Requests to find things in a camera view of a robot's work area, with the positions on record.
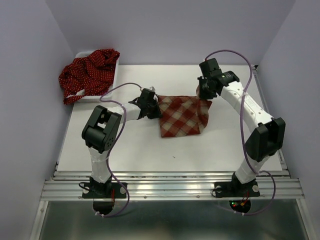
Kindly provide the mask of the red plaid skirt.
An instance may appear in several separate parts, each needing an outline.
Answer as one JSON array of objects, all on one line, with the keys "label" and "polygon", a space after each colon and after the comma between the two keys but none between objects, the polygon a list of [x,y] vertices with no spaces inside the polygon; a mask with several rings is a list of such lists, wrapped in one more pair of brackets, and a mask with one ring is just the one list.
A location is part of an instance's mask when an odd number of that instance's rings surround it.
[{"label": "red plaid skirt", "polygon": [[158,96],[162,117],[159,119],[160,136],[177,138],[199,135],[209,122],[212,101],[200,99],[199,90],[195,96]]}]

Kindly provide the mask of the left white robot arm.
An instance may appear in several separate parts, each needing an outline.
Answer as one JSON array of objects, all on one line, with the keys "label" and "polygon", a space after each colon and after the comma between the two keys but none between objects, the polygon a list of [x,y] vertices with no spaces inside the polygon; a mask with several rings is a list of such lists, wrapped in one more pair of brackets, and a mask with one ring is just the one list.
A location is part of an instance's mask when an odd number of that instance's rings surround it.
[{"label": "left white robot arm", "polygon": [[91,158],[89,182],[79,183],[84,199],[125,199],[127,183],[113,182],[107,159],[127,121],[162,117],[153,88],[143,88],[139,97],[116,107],[98,105],[91,113],[81,137]]}]

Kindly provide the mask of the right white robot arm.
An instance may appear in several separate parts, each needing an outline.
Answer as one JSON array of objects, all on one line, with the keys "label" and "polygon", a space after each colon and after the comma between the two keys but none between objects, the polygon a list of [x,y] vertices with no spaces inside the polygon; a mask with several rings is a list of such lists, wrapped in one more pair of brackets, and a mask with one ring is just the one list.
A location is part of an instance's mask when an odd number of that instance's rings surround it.
[{"label": "right white robot arm", "polygon": [[256,177],[264,163],[283,146],[286,123],[274,118],[246,92],[239,77],[232,71],[223,72],[216,59],[199,65],[199,97],[212,100],[220,96],[240,116],[240,128],[247,126],[248,139],[241,136],[244,160],[229,182],[216,182],[212,195],[216,198],[260,196]]}]

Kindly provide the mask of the red polka dot skirt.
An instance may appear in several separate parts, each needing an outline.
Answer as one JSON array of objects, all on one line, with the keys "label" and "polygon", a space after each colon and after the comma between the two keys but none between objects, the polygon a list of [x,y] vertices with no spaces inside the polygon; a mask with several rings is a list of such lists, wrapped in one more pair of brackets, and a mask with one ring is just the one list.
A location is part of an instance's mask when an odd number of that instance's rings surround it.
[{"label": "red polka dot skirt", "polygon": [[102,96],[115,82],[120,52],[113,48],[98,49],[85,57],[76,57],[58,77],[63,103],[73,104],[84,97]]}]

